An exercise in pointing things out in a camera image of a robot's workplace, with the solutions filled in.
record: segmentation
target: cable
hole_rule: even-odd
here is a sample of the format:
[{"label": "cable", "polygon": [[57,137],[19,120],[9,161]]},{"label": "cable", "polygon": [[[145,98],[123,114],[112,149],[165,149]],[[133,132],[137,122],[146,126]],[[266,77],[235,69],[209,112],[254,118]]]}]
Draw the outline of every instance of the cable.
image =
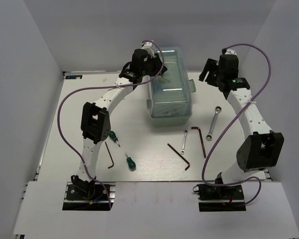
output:
[{"label": "cable", "polygon": [[194,190],[194,188],[196,188],[196,187],[198,187],[198,186],[196,185],[196,186],[193,187],[193,192],[194,193],[198,193],[199,192],[199,187],[198,187],[198,190]]},{"label": "cable", "polygon": [[[141,83],[137,83],[137,84],[134,84],[134,85],[120,85],[120,88],[124,88],[124,87],[131,87],[131,86],[140,86],[140,85],[144,85],[144,84],[147,84],[151,81],[153,81],[157,76],[160,75],[160,73],[162,72],[163,68],[164,68],[164,56],[163,56],[163,53],[162,53],[162,50],[153,42],[153,41],[150,41],[150,40],[145,40],[145,41],[142,41],[142,43],[145,43],[145,42],[150,42],[152,43],[158,50],[159,52],[161,53],[161,57],[162,57],[162,65],[161,65],[161,68],[160,70],[158,71],[158,73],[152,78],[152,79],[149,79],[148,81],[145,81],[145,82],[141,82]],[[69,141],[66,140],[66,138],[64,137],[63,135],[63,132],[62,132],[62,129],[61,129],[61,122],[60,122],[60,115],[61,115],[61,109],[62,109],[62,106],[64,105],[64,102],[73,94],[77,93],[77,92],[80,92],[80,91],[85,91],[85,90],[97,90],[97,89],[113,89],[113,88],[116,88],[116,86],[102,86],[102,87],[86,87],[86,88],[81,88],[81,89],[77,89],[75,91],[72,91],[71,93],[69,93],[66,97],[64,97],[64,99],[61,101],[60,103],[60,106],[58,108],[58,114],[57,114],[57,125],[58,125],[58,130],[59,130],[59,134],[61,136],[61,138],[63,139],[63,141],[80,157],[82,163],[83,163],[83,166],[84,166],[84,169],[85,169],[85,172],[86,172],[86,175],[88,175],[88,177],[93,180],[94,182],[96,183],[99,183],[102,185],[102,187],[104,188],[104,190],[106,191],[106,196],[108,197],[108,200],[109,200],[109,206],[110,206],[110,209],[111,209],[111,201],[110,201],[110,195],[109,195],[109,192],[108,190],[106,189],[105,185],[93,178],[90,173],[88,172],[88,169],[85,165],[85,160],[83,158],[83,156],[79,153],[79,151],[77,151],[70,143]]]},{"label": "cable", "polygon": [[90,199],[90,198],[92,198],[93,196],[94,196],[94,194],[95,194],[95,188],[94,188],[94,191],[93,191],[93,194],[92,194],[92,196],[91,197],[89,197],[89,198],[83,198],[83,199]]},{"label": "cable", "polygon": [[234,45],[226,47],[225,49],[228,49],[228,48],[231,48],[231,47],[235,47],[235,46],[249,46],[249,47],[255,48],[256,50],[260,51],[263,54],[263,56],[265,57],[265,59],[266,59],[266,61],[268,63],[268,77],[267,77],[267,80],[264,83],[264,85],[260,88],[260,90],[250,99],[249,102],[247,102],[247,104],[237,113],[237,115],[230,121],[230,123],[227,125],[227,127],[224,129],[224,131],[220,134],[220,136],[218,137],[218,139],[216,140],[216,142],[214,143],[214,145],[212,146],[212,148],[210,149],[210,151],[209,151],[209,153],[207,155],[207,158],[205,160],[205,163],[204,163],[204,166],[203,166],[203,169],[202,169],[201,177],[202,177],[203,182],[206,185],[213,186],[213,187],[234,186],[234,185],[242,184],[242,183],[244,183],[246,181],[249,181],[251,179],[258,180],[258,182],[259,182],[259,188],[258,188],[257,193],[255,194],[255,196],[251,200],[249,200],[248,202],[243,203],[243,204],[240,205],[240,206],[244,206],[244,205],[247,205],[247,204],[251,203],[253,200],[255,200],[255,198],[260,193],[260,190],[261,190],[261,180],[258,177],[252,176],[252,177],[249,177],[249,178],[247,178],[247,179],[245,179],[243,181],[238,181],[238,182],[235,182],[235,183],[226,183],[226,184],[213,184],[213,183],[209,183],[209,182],[207,182],[205,180],[205,171],[206,171],[207,163],[208,163],[208,161],[210,159],[211,154],[213,153],[213,151],[215,150],[216,146],[218,145],[219,141],[222,139],[222,137],[225,135],[225,133],[228,131],[228,129],[233,125],[233,123],[239,118],[239,116],[248,108],[248,106],[251,104],[251,102],[254,101],[255,98],[265,89],[265,87],[269,83],[269,80],[270,80],[270,77],[271,77],[271,63],[270,63],[268,55],[262,49],[260,49],[259,47],[255,46],[253,44],[248,44],[248,43],[234,44]]},{"label": "cable", "polygon": [[234,195],[232,194],[231,199],[229,200],[228,204],[231,204],[233,202],[233,200],[234,200]]},{"label": "cable", "polygon": [[99,200],[102,197],[102,195],[100,195],[99,197],[97,197],[96,199],[92,200],[90,202],[90,205],[92,205],[93,203],[96,203],[97,200]]}]

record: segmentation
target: gray wall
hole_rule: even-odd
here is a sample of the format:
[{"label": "gray wall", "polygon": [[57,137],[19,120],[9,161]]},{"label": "gray wall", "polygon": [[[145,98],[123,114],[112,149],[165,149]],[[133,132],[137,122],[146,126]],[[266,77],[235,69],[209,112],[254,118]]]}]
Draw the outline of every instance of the gray wall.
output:
[{"label": "gray wall", "polygon": [[[271,81],[256,102],[267,123],[285,137],[278,164],[270,172],[282,182],[299,229],[299,0],[276,2],[255,44],[268,53],[273,68]],[[251,50],[241,75],[255,93],[267,76],[266,61]]]},{"label": "gray wall", "polygon": [[145,39],[180,46],[188,70],[200,70],[222,47],[253,42],[275,0],[24,2],[62,71],[116,71]]},{"label": "gray wall", "polygon": [[36,171],[62,74],[22,0],[0,0],[0,239]]}]

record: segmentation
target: allen key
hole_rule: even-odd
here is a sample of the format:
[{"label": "allen key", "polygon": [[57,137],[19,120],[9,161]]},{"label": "allen key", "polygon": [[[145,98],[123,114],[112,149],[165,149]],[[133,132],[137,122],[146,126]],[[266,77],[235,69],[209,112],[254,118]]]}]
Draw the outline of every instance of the allen key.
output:
[{"label": "allen key", "polygon": [[104,143],[105,143],[106,148],[108,149],[108,152],[109,152],[109,155],[110,155],[110,158],[111,158],[111,161],[112,161],[112,166],[110,166],[110,167],[108,167],[108,168],[112,168],[112,167],[114,167],[114,161],[113,161],[113,158],[112,158],[112,156],[111,156],[111,153],[110,153],[108,144],[107,144],[106,142],[104,142]]},{"label": "allen key", "polygon": [[192,127],[191,129],[196,129],[196,130],[198,130],[198,132],[199,132],[199,137],[200,137],[201,147],[202,147],[202,149],[203,149],[204,158],[206,158],[205,146],[204,146],[203,136],[201,135],[200,128],[199,128],[199,127]]},{"label": "allen key", "polygon": [[190,167],[190,163],[179,153],[176,149],[173,148],[169,143],[167,144],[182,160],[184,160],[188,166],[185,168],[185,171]]}]

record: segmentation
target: sticker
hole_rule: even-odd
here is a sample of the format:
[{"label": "sticker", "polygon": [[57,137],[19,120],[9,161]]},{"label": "sticker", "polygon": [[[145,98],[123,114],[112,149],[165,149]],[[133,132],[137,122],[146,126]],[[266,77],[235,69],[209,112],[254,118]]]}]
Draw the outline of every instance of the sticker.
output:
[{"label": "sticker", "polygon": [[233,83],[243,83],[243,81],[240,78],[236,78],[236,79],[233,79]]},{"label": "sticker", "polygon": [[76,76],[65,76],[66,80],[75,80],[75,79],[81,79],[82,75],[76,75]]}]

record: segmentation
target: screwdriver handle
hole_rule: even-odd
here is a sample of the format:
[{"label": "screwdriver handle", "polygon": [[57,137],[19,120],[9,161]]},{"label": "screwdriver handle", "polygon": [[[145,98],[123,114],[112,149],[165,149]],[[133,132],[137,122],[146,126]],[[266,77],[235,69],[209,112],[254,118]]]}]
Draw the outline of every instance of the screwdriver handle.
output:
[{"label": "screwdriver handle", "polygon": [[118,138],[116,137],[116,134],[115,134],[113,131],[110,132],[110,138],[111,138],[114,142],[118,141]]},{"label": "screwdriver handle", "polygon": [[136,164],[135,164],[135,162],[131,159],[131,157],[128,157],[128,158],[126,159],[126,161],[128,162],[128,164],[129,164],[129,168],[130,168],[130,169],[135,169],[135,168],[136,168]]}]

